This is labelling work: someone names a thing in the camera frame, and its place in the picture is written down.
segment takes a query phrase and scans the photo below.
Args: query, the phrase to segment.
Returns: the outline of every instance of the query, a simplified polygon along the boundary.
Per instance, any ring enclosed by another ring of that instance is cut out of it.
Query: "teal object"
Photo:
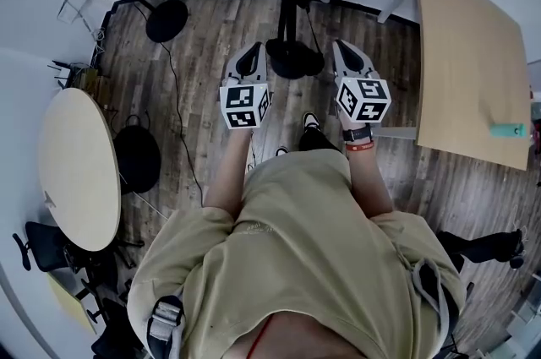
[[[490,135],[493,137],[526,137],[526,127],[522,123],[506,123],[501,125],[492,125]]]

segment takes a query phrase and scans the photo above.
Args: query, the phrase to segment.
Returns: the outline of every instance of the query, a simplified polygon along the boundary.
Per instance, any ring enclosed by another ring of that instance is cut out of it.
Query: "person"
[[[425,359],[466,292],[423,218],[395,211],[364,124],[340,114],[348,157],[303,118],[245,177],[232,130],[204,207],[173,213],[128,298],[153,357]]]

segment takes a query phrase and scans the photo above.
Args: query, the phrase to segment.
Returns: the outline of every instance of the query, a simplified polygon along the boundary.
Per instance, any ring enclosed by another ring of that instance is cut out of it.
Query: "shoe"
[[[280,146],[278,149],[276,149],[274,156],[285,155],[286,153],[289,153],[289,150],[287,150],[287,148],[284,146]]]
[[[313,114],[313,112],[304,113],[303,123],[304,123],[304,132],[306,132],[308,128],[315,128],[318,131],[321,131],[320,121],[315,116],[315,114]]]

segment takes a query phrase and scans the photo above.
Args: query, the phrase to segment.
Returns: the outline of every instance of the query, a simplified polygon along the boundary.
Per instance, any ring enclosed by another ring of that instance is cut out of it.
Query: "beige t-shirt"
[[[147,345],[156,301],[183,287],[183,359],[222,357],[278,311],[308,314],[368,359],[425,359],[439,319],[411,280],[410,264],[422,258],[436,263],[462,310],[465,289],[423,218],[368,220],[342,154],[295,152],[250,172],[236,222],[216,208],[172,215],[134,277],[128,315]]]

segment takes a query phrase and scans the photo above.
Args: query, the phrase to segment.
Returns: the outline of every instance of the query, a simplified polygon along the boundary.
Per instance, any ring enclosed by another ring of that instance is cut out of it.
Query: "black wristwatch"
[[[364,128],[348,129],[347,131],[342,131],[342,135],[344,137],[344,141],[346,142],[352,142],[358,139],[366,139],[367,137],[370,138],[370,141],[372,141],[372,130],[370,129],[369,123],[366,123]]]

